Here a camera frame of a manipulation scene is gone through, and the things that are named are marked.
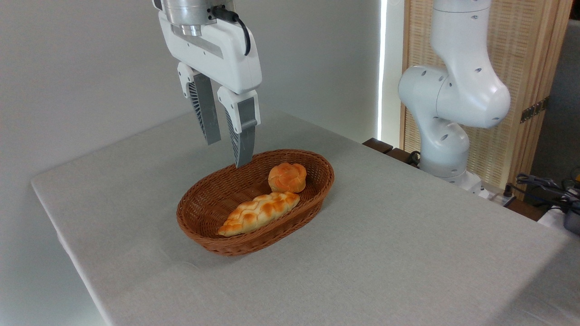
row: bread roll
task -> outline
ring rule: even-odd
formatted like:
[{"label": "bread roll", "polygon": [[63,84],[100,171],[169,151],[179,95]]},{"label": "bread roll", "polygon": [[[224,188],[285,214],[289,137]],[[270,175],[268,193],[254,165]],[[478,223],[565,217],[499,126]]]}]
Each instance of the bread roll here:
[{"label": "bread roll", "polygon": [[270,170],[268,184],[272,191],[299,193],[306,187],[306,169],[298,163],[282,163]]},{"label": "bread roll", "polygon": [[230,213],[223,226],[217,231],[225,237],[248,233],[264,226],[296,207],[300,196],[294,193],[271,193],[252,201],[243,202]]}]

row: wicker basket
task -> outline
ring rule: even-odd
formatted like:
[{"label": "wicker basket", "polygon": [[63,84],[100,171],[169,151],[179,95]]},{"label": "wicker basket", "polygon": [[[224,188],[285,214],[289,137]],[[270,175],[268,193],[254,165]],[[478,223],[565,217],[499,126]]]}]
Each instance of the wicker basket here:
[{"label": "wicker basket", "polygon": [[[246,234],[218,235],[218,228],[240,203],[271,193],[270,170],[283,162],[300,163],[307,171],[300,202],[277,220]],[[177,222],[183,232],[205,249],[224,256],[258,251],[308,223],[322,207],[334,182],[334,171],[321,155],[304,150],[274,150],[253,156],[239,169],[234,165],[201,179],[177,206]]]}]

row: black cable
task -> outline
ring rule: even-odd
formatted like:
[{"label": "black cable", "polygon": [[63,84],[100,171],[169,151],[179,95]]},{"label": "black cable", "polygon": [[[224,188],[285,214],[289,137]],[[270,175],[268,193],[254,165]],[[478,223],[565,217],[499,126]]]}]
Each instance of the black cable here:
[{"label": "black cable", "polygon": [[562,202],[562,201],[553,201],[553,200],[549,200],[549,199],[537,197],[537,196],[535,196],[533,194],[530,194],[529,192],[527,192],[527,191],[525,191],[523,189],[520,189],[520,188],[516,187],[515,185],[513,185],[511,183],[508,183],[508,185],[512,189],[517,190],[517,191],[523,193],[524,195],[528,195],[528,196],[530,196],[530,197],[532,197],[532,198],[534,198],[536,200],[543,201],[543,202],[547,202],[549,204],[552,204],[553,206],[557,206],[557,207],[563,208],[563,209],[566,210],[566,212],[567,211],[573,211],[576,214],[580,214],[580,212],[577,211],[577,206],[568,204],[568,201],[565,201],[565,202]]},{"label": "black cable", "polygon": [[250,50],[252,49],[252,44],[250,42],[250,33],[248,32],[246,24],[244,24],[244,22],[239,17],[236,17],[235,21],[239,23],[242,29],[244,30],[244,38],[246,39],[246,53],[244,53],[244,56],[247,56],[250,53]]},{"label": "black cable", "polygon": [[420,156],[420,151],[412,151],[405,163],[419,165],[419,162],[421,161]]},{"label": "black cable", "polygon": [[221,7],[215,6],[212,8],[211,11],[213,15],[218,19],[229,21],[230,23],[240,24],[242,30],[244,30],[244,39],[246,41],[246,52],[244,53],[244,56],[247,56],[250,53],[250,50],[252,49],[252,44],[250,41],[250,33],[248,31],[248,28],[246,27],[246,24],[244,24],[244,22],[240,19],[240,16],[233,11],[227,10],[225,6]]}]

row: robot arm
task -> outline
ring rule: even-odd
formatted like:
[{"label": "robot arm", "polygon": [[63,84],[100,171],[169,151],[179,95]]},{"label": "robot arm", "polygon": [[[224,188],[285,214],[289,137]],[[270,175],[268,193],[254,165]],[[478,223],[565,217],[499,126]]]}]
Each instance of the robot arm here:
[{"label": "robot arm", "polygon": [[253,35],[233,12],[231,0],[153,0],[177,65],[183,95],[191,100],[208,144],[221,139],[211,79],[222,86],[237,167],[251,161],[262,70]]},{"label": "robot arm", "polygon": [[415,66],[399,82],[399,96],[421,135],[420,168],[479,193],[481,180],[466,170],[469,138],[457,124],[498,125],[510,95],[491,67],[487,27],[491,0],[434,0],[431,46],[446,68]]}]

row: gray tablecloth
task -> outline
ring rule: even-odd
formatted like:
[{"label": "gray tablecloth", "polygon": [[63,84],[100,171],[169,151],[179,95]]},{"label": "gray tablecloth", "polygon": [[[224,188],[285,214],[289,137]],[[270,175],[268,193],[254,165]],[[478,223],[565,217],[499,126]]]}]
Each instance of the gray tablecloth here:
[{"label": "gray tablecloth", "polygon": [[187,238],[186,190],[232,163],[194,114],[35,177],[112,325],[578,325],[580,242],[363,145],[263,110],[256,153],[325,156],[335,184],[305,227],[250,255]]}]

